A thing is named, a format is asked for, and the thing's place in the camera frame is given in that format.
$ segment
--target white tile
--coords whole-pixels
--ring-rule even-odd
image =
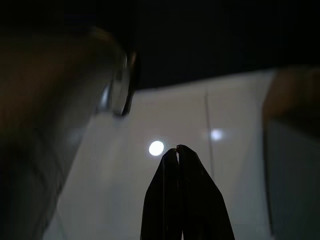
[[[44,233],[43,240],[67,240],[57,212],[53,215],[50,225]]]
[[[271,72],[259,72],[230,77],[216,87],[212,82],[207,97],[213,179],[237,240],[270,239],[261,106],[271,77]]]
[[[177,91],[137,93],[127,117],[91,121],[58,203],[68,240],[140,238],[146,190],[161,159],[149,153],[153,141],[164,152],[189,146],[210,173],[204,91]]]

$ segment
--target dark ceiling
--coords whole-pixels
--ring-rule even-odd
[[[317,64],[319,7],[302,0],[36,0],[8,3],[0,13],[3,26],[113,32],[128,53],[139,53],[138,87],[145,89]]]

